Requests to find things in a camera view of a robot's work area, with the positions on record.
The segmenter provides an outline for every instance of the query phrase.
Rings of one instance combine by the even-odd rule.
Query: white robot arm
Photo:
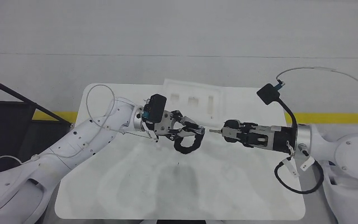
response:
[[[111,102],[105,116],[88,119],[29,162],[0,173],[1,223],[35,223],[62,178],[109,144],[118,132],[136,130],[139,108],[124,98]]]
[[[35,223],[44,213],[53,190],[62,178],[94,156],[119,133],[153,131],[166,136],[174,148],[190,153],[200,147],[205,129],[177,111],[164,110],[166,98],[154,95],[142,107],[117,97],[105,116],[87,119],[62,139],[21,166],[0,172],[0,222]],[[174,129],[174,123],[184,127]],[[192,147],[182,147],[183,137],[195,136]]]
[[[313,190],[298,191],[285,185],[285,188],[300,194],[309,194],[323,185],[328,204],[339,224],[356,224],[358,220],[358,133],[340,131],[335,138],[324,139],[315,125],[298,125],[294,138],[293,152],[288,142],[291,141],[288,127],[260,126],[254,123],[241,123],[239,120],[227,120],[221,130],[209,130],[221,134],[227,142],[240,142],[246,147],[257,147],[288,153],[296,160],[304,162],[301,169],[305,171],[315,160],[322,166],[323,176]]]

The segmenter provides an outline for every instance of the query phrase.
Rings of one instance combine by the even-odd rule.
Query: cable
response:
[[[322,185],[323,180],[324,180],[324,173],[323,173],[323,169],[321,167],[321,165],[315,161],[313,166],[317,167],[318,172],[319,172],[319,180],[317,182],[317,184],[311,189],[311,190],[305,190],[305,191],[300,191],[300,190],[296,190],[291,188],[290,186],[288,186],[287,184],[285,184],[281,178],[279,177],[279,168],[282,167],[284,165],[283,162],[280,162],[276,167],[275,167],[275,177],[277,178],[277,180],[280,182],[280,184],[282,184],[285,188],[287,188],[288,190],[297,193],[297,194],[310,194],[315,192],[316,190],[318,190],[318,188]]]
[[[25,163],[27,163],[28,161],[26,161],[26,162],[21,162],[21,160],[19,160],[18,158],[16,158],[15,156],[7,156],[7,155],[5,155],[5,156],[0,156],[0,158],[13,158],[14,160],[16,160],[20,165],[22,165],[22,164],[25,164]]]
[[[287,70],[284,70],[283,72],[281,72],[280,74],[278,74],[276,76],[276,80],[279,80],[279,77],[280,75],[286,73],[286,72],[289,72],[289,71],[292,71],[292,70],[298,70],[298,69],[316,69],[316,70],[321,70],[321,71],[328,71],[328,72],[335,72],[335,73],[339,73],[339,74],[344,74],[345,76],[348,76],[352,79],[354,79],[355,81],[358,82],[358,78],[350,75],[350,74],[347,74],[347,73],[344,73],[344,72],[340,72],[340,71],[337,71],[335,70],[334,68],[326,68],[326,67],[296,67],[296,68],[290,68],[290,69],[287,69]]]
[[[296,141],[297,128],[298,128],[296,117],[293,114],[293,112],[290,110],[290,108],[282,101],[282,99],[279,98],[278,100],[276,100],[276,102],[278,102],[284,108],[284,110],[290,115],[290,117],[292,119],[292,125],[291,125],[292,133],[291,133],[290,144],[291,144],[292,148],[294,148],[295,141]]]

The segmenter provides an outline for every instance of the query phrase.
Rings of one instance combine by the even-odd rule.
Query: white table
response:
[[[116,96],[137,104],[162,91],[158,85],[108,85]],[[88,118],[85,97],[91,86],[84,91],[76,124]],[[256,88],[223,88],[223,122],[286,124],[282,108],[262,103]],[[93,116],[103,115],[110,99],[104,87],[95,88],[89,96]],[[65,219],[299,220],[305,214],[303,197],[274,176],[285,156],[230,144],[209,132],[201,148],[189,155],[176,152],[164,137],[154,143],[118,135],[62,180],[55,211]],[[299,179],[285,168],[280,176],[300,189]]]

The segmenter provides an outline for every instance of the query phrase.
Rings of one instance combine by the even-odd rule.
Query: wire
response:
[[[292,71],[292,70],[299,70],[299,69],[316,69],[316,70],[321,70],[321,71],[328,71],[328,72],[334,72],[334,73],[339,73],[339,74],[344,74],[345,76],[348,76],[352,79],[354,79],[355,81],[358,82],[358,78],[352,76],[351,74],[347,74],[347,73],[344,73],[344,72],[340,72],[340,71],[337,71],[335,70],[334,68],[326,68],[326,67],[296,67],[296,68],[290,68],[290,69],[287,69],[287,70],[284,70],[283,72],[281,72],[280,74],[278,74],[276,76],[276,80],[279,80],[279,77],[286,73],[286,72],[289,72],[289,71]]]
[[[293,112],[290,110],[290,108],[282,101],[282,99],[279,98],[278,100],[276,100],[276,102],[278,102],[284,108],[284,110],[290,115],[290,117],[292,119],[292,125],[291,125],[292,133],[291,133],[290,144],[291,144],[292,148],[294,148],[296,134],[297,134],[297,128],[298,128],[296,117],[293,114]]]
[[[112,105],[111,111],[108,113],[108,116],[106,117],[106,119],[105,119],[105,121],[103,122],[102,125],[99,125],[99,124],[94,120],[94,118],[92,117],[92,115],[91,115],[91,113],[90,113],[90,110],[89,110],[89,108],[88,108],[88,96],[90,95],[90,92],[91,92],[95,87],[97,87],[97,86],[107,87],[107,88],[111,91],[112,96],[113,96],[113,105]],[[113,108],[114,108],[114,101],[115,101],[115,100],[116,100],[116,97],[115,97],[115,95],[114,95],[113,90],[112,90],[109,86],[107,86],[107,85],[104,85],[104,84],[96,84],[96,85],[92,86],[92,87],[90,88],[90,90],[88,91],[87,96],[86,96],[86,109],[87,109],[87,114],[88,114],[88,116],[92,119],[92,121],[93,121],[98,127],[103,128],[103,126],[105,125],[105,123],[106,123],[108,117],[110,116],[110,114],[111,114],[111,112],[112,112],[112,110],[113,110]]]
[[[0,156],[0,158],[13,158],[13,159],[16,160],[20,165],[25,164],[25,163],[28,162],[28,161],[26,161],[26,162],[21,162],[21,160],[19,160],[19,159],[16,158],[15,156],[7,156],[7,155],[5,155],[5,156]]]
[[[324,180],[324,173],[323,173],[323,169],[321,167],[321,165],[315,161],[314,162],[314,166],[317,167],[318,169],[318,172],[319,172],[319,180],[317,182],[317,184],[311,189],[311,190],[305,190],[305,191],[300,191],[300,190],[296,190],[296,189],[293,189],[291,188],[290,186],[288,186],[287,184],[285,184],[281,178],[279,177],[279,168],[282,167],[284,165],[283,162],[280,162],[276,167],[275,167],[275,177],[277,178],[277,180],[280,182],[280,184],[282,184],[285,188],[287,188],[288,190],[294,192],[294,193],[297,193],[297,194],[310,194],[310,193],[313,193],[315,192],[316,190],[318,190],[318,188],[322,185],[323,183],[323,180]]]

